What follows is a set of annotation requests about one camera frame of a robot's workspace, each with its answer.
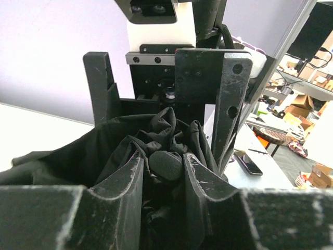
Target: black metal bracket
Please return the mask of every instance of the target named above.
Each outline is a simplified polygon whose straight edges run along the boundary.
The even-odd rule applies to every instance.
[[[114,82],[109,54],[88,52],[83,63],[90,90],[95,125],[120,116],[121,106],[117,84]]]
[[[224,54],[212,137],[212,152],[221,174],[233,152],[251,69],[249,53]]]
[[[136,151],[90,189],[1,186],[1,249],[138,249],[143,173]]]
[[[184,154],[183,159],[190,249],[221,249],[229,234],[225,230],[225,215],[232,207],[228,198],[238,191],[203,166],[195,155]]]

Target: white table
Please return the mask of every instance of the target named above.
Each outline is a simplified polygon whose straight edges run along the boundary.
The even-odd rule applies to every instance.
[[[244,125],[237,134],[235,149],[245,151],[263,172],[263,175],[250,175],[237,161],[234,161],[229,163],[224,171],[231,185],[236,188],[293,189],[291,182],[269,154],[264,155],[249,151],[249,148],[266,152],[264,146],[255,137],[251,129]]]
[[[257,117],[257,115],[250,113],[245,123],[251,126],[265,128],[279,133],[288,133],[290,126],[285,123],[284,119],[277,118],[272,113],[268,113],[267,115],[260,115],[260,118],[263,120],[263,122],[256,120]]]
[[[92,125],[0,104],[0,171],[14,157],[54,150],[78,139]]]
[[[31,151],[60,148],[92,128],[89,124],[0,104],[0,171],[11,168],[10,162],[14,157]],[[265,150],[247,126],[240,129],[236,148]],[[264,175],[251,176],[238,162],[233,162],[225,170],[231,185],[237,188],[292,188],[289,180],[269,155],[263,156],[256,152],[248,154]]]

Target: white container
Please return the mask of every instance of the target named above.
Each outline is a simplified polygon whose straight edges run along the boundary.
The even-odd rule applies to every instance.
[[[267,58],[264,54],[262,54],[258,51],[254,51],[248,47],[244,47],[244,50],[249,52],[252,55],[253,66],[252,66],[250,78],[257,78],[260,71],[262,70],[262,68],[264,67],[264,65],[266,63]]]

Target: monitor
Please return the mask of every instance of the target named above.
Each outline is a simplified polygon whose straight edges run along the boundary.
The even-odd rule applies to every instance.
[[[333,6],[316,3],[288,54],[311,60],[333,30]]]

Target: screw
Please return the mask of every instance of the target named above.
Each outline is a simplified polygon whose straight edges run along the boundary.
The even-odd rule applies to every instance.
[[[181,82],[183,82],[183,80],[184,80],[184,78],[182,78],[182,77],[177,77],[177,82],[181,83]]]
[[[156,62],[157,64],[160,64],[160,63],[161,63],[161,58],[159,58],[159,57],[155,57],[155,62]]]
[[[241,64],[236,64],[233,67],[233,73],[240,74],[243,71],[243,66]]]
[[[157,14],[163,14],[163,13],[165,13],[165,8],[163,6],[161,6],[161,5],[156,5],[152,9]]]
[[[134,14],[142,12],[141,8],[138,6],[132,6],[131,10],[132,10],[132,13],[134,13]]]

